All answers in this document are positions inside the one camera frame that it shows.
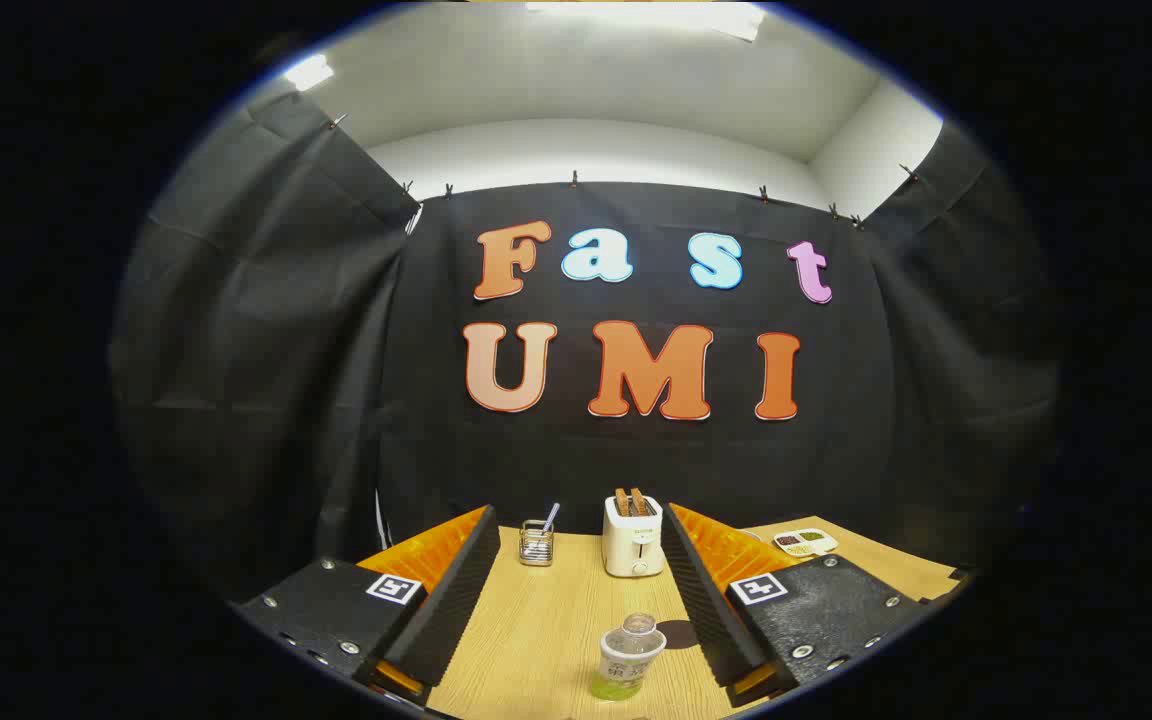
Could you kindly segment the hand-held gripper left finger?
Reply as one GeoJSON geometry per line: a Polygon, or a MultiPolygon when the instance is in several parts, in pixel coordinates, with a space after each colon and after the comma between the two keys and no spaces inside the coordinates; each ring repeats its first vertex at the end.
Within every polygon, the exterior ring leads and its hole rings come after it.
{"type": "Polygon", "coordinates": [[[236,611],[297,655],[422,706],[442,683],[499,548],[497,511],[484,505],[353,564],[316,560],[236,611]]]}

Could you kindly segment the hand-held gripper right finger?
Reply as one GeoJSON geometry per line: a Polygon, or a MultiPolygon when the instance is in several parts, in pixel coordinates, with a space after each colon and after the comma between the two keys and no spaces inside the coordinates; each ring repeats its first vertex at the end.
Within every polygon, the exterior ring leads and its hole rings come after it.
{"type": "Polygon", "coordinates": [[[832,521],[740,530],[664,511],[664,556],[733,708],[804,697],[909,638],[972,583],[832,521]]]}

